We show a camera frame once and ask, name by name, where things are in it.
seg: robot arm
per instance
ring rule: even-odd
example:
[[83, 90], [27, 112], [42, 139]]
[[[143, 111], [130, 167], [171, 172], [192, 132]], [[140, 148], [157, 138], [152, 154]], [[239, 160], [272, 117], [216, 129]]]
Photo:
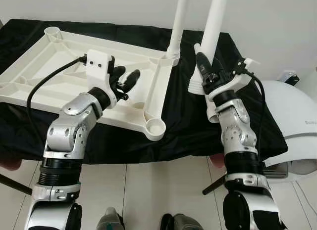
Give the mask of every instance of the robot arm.
[[82, 208], [75, 200], [79, 197], [79, 176], [89, 132], [103, 110], [115, 107], [120, 99], [128, 99], [126, 93], [140, 77], [140, 71], [135, 70], [125, 83], [119, 83], [125, 68], [114, 68], [114, 57], [99, 51], [88, 51], [86, 63], [90, 90], [66, 104], [48, 129], [26, 230], [80, 229]]
[[208, 99], [216, 105], [224, 147], [225, 187], [223, 215], [229, 230], [285, 229], [274, 202], [256, 149], [257, 137], [250, 128], [250, 117], [235, 91], [247, 84], [244, 60], [226, 73], [219, 61], [212, 69], [205, 55], [196, 56]]

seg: white wall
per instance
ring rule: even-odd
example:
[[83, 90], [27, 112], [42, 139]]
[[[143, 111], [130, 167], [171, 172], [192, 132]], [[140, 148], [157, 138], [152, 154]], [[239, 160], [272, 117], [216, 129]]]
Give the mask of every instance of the white wall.
[[[211, 0], [191, 0], [186, 28], [203, 29]], [[171, 28], [177, 0], [0, 0], [0, 19], [68, 20]], [[317, 64], [316, 0], [229, 0], [223, 31], [245, 57], [276, 79], [283, 70], [301, 76]]]

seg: white pole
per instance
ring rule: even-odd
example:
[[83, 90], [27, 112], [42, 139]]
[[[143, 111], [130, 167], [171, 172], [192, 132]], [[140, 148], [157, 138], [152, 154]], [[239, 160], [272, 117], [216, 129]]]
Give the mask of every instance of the white pole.
[[[206, 55], [211, 64], [219, 39], [222, 20], [226, 9], [226, 3], [227, 0], [212, 0], [202, 44], [199, 50]], [[190, 93], [198, 95], [205, 94], [202, 87], [202, 76], [197, 67], [195, 68], [194, 74], [190, 79], [188, 91]], [[215, 105], [213, 102], [207, 99], [207, 96], [206, 103], [208, 120], [213, 123], [217, 122], [217, 117], [214, 111]]]
[[169, 47], [166, 52], [166, 57], [175, 59], [174, 65], [178, 64], [180, 58], [180, 43], [184, 31], [184, 23], [186, 19], [186, 11], [188, 9], [189, 0], [178, 0], [177, 10], [173, 25], [173, 31], [170, 38]]

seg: white tiled floor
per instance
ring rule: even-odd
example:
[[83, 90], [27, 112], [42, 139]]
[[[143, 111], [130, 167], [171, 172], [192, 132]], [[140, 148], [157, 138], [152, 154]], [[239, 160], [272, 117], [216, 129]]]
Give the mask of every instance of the white tiled floor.
[[[39, 176], [37, 162], [24, 161], [15, 172], [0, 173], [25, 185]], [[82, 230], [93, 230], [108, 206], [123, 214], [127, 230], [158, 230], [164, 213], [184, 213], [205, 230], [225, 230], [222, 186], [203, 196], [211, 180], [224, 173], [207, 158], [186, 157], [170, 162], [129, 165], [83, 165], [78, 203], [83, 206]], [[317, 209], [317, 177], [299, 182]], [[272, 184], [272, 192], [290, 230], [317, 230], [317, 216], [296, 183]], [[0, 223], [4, 230], [22, 230], [30, 197], [0, 184]]]

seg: black tablecloth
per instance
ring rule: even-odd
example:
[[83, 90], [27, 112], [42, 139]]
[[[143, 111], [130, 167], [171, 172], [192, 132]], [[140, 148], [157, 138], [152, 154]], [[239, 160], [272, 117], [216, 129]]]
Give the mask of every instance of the black tablecloth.
[[[171, 35], [169, 29], [151, 26], [13, 19], [0, 29], [0, 74], [40, 39], [49, 26], [163, 51], [167, 49]], [[87, 141], [85, 163], [155, 162], [223, 152], [220, 125], [207, 120], [205, 98], [187, 92], [195, 67], [193, 45], [201, 42], [202, 35], [199, 31], [184, 32], [181, 59], [171, 72], [164, 102], [162, 119], [166, 123], [166, 133], [163, 139], [152, 142], [143, 133], [97, 124]], [[221, 33], [216, 56], [225, 69], [233, 68], [240, 54], [229, 34]], [[238, 95], [248, 109], [252, 129], [257, 132], [261, 95], [254, 82], [241, 89]], [[33, 115], [45, 137], [48, 126], [57, 115], [38, 110], [33, 110]], [[263, 159], [287, 151], [283, 135], [268, 110], [264, 116], [261, 144]], [[0, 158], [14, 156], [40, 160], [42, 154], [43, 147], [30, 127], [25, 107], [0, 103]]]

